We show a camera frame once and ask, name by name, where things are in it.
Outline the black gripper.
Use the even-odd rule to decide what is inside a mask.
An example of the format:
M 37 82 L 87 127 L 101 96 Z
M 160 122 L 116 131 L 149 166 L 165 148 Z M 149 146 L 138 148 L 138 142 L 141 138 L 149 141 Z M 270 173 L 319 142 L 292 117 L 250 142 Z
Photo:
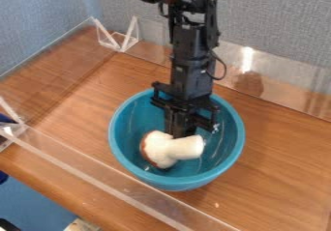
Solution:
M 171 92 L 168 84 L 156 81 L 152 104 L 165 111 L 165 132 L 175 138 L 196 134 L 197 128 L 217 132 L 220 105 L 211 95 L 183 100 Z

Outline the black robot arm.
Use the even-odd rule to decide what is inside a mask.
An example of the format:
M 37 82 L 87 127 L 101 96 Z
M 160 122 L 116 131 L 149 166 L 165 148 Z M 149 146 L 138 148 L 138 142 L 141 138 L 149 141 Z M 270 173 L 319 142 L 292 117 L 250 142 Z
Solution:
M 220 107 L 211 99 L 220 31 L 217 0 L 141 0 L 160 6 L 172 44 L 169 83 L 154 82 L 152 104 L 165 111 L 165 132 L 180 138 L 216 131 Z

